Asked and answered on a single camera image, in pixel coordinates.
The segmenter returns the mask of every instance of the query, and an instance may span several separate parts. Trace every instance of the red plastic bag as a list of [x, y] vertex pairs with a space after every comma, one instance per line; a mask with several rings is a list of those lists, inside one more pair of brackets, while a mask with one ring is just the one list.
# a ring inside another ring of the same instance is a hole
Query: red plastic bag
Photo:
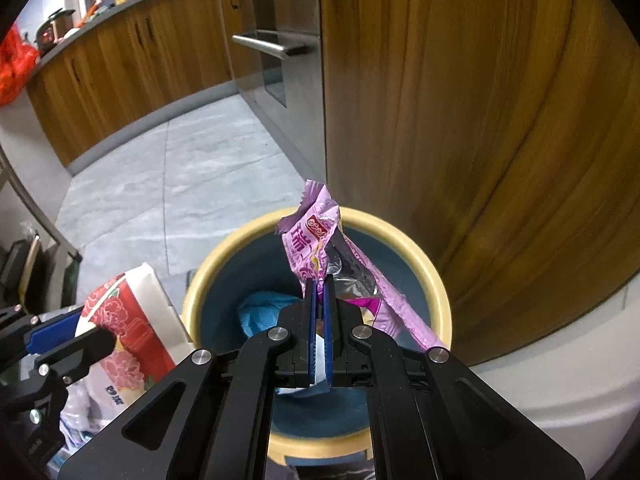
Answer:
[[22, 42], [17, 25], [0, 43], [0, 106], [12, 103], [29, 80], [38, 50]]

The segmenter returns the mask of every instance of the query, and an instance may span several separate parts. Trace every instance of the oven window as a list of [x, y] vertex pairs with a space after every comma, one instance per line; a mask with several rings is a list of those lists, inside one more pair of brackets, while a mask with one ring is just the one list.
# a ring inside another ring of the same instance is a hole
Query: oven window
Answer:
[[[274, 0], [253, 0], [256, 36], [259, 40], [278, 43], [278, 35], [264, 30], [276, 30], [276, 11]], [[282, 78], [282, 62], [277, 57], [260, 53], [262, 61], [262, 80], [265, 90], [280, 104], [287, 106], [287, 96]]]

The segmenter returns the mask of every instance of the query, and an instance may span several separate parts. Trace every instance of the snack wrapper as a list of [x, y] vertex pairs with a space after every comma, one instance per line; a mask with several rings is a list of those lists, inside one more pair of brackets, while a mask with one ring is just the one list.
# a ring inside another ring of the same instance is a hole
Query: snack wrapper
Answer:
[[117, 336], [114, 351], [91, 366], [84, 384], [113, 419], [194, 350], [152, 267], [116, 276], [87, 298], [76, 336], [95, 326]]
[[322, 291], [329, 272], [334, 274], [338, 297], [346, 296], [352, 303], [357, 298], [363, 303], [358, 305], [361, 311], [370, 312], [370, 316], [363, 316], [365, 322], [393, 338], [404, 326], [423, 350], [444, 346], [405, 296], [342, 232], [340, 209], [324, 184], [307, 180], [300, 207], [280, 220], [276, 232], [282, 235], [289, 265], [302, 290], [306, 279], [312, 278], [318, 280], [318, 290]]

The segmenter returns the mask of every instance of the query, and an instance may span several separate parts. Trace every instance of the oven handle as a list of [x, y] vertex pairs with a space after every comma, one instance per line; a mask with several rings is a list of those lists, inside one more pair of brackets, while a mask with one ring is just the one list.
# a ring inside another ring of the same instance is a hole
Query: oven handle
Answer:
[[308, 46], [303, 43], [296, 43], [292, 45], [280, 45], [277, 43], [271, 43], [270, 41], [258, 40], [252, 36], [244, 34], [234, 34], [231, 37], [236, 43], [247, 46], [254, 50], [259, 50], [270, 56], [277, 57], [278, 59], [287, 59], [287, 57], [300, 56], [308, 52]]

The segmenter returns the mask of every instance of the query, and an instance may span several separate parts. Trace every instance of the gray tile floor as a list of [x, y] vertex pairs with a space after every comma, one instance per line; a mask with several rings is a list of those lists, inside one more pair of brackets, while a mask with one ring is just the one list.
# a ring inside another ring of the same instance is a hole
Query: gray tile floor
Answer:
[[185, 273], [231, 231], [297, 205], [303, 180], [240, 96], [161, 124], [72, 180], [57, 226], [82, 249], [78, 302], [148, 262], [178, 307]]

